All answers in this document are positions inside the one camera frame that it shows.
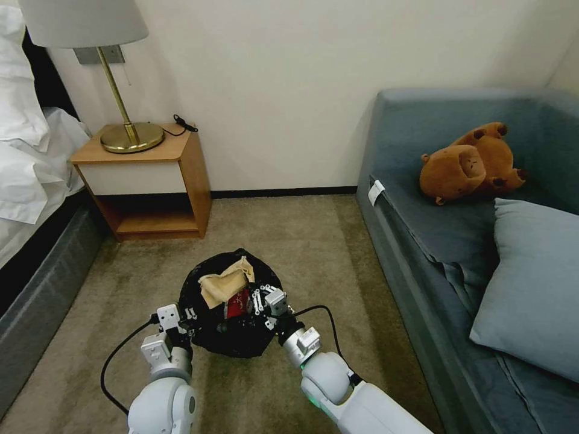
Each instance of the stuffed animal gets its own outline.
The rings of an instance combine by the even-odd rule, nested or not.
[[[474,192],[485,180],[487,172],[474,146],[455,145],[422,155],[420,188],[438,205]]]
[[[507,126],[502,122],[485,124],[457,139],[451,146],[471,145],[476,148],[487,171],[476,194],[497,196],[510,193],[525,183],[527,173],[513,168],[513,153],[502,137]]]

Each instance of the beige carpet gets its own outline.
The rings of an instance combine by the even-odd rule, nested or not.
[[[214,201],[203,240],[105,241],[67,317],[0,424],[0,433],[123,433],[125,416],[99,388],[104,359],[149,314],[176,301],[202,260],[244,247],[280,277],[296,309],[333,311],[344,356],[435,433],[443,432],[354,196]],[[324,312],[302,317],[334,350]],[[111,363],[107,383],[127,407],[147,383],[132,340]],[[257,359],[196,348],[199,433],[332,433],[337,429],[300,392],[300,373],[274,341]]]

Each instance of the gray pillow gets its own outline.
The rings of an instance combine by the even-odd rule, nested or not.
[[[501,261],[470,339],[579,382],[579,216],[503,199],[495,215]]]

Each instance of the wooden nightstand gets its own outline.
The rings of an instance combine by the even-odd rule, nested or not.
[[[175,134],[183,129],[162,125]],[[104,127],[72,157],[78,173],[119,241],[204,237],[211,208],[197,133],[165,133],[155,148],[134,154],[103,149]]]

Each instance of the white wall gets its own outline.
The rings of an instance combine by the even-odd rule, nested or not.
[[[549,86],[579,95],[579,32],[555,70]]]
[[[357,182],[379,89],[544,86],[576,0],[138,0],[149,38],[115,66],[133,120],[196,122],[213,190]],[[54,62],[96,131],[120,115],[99,66]]]

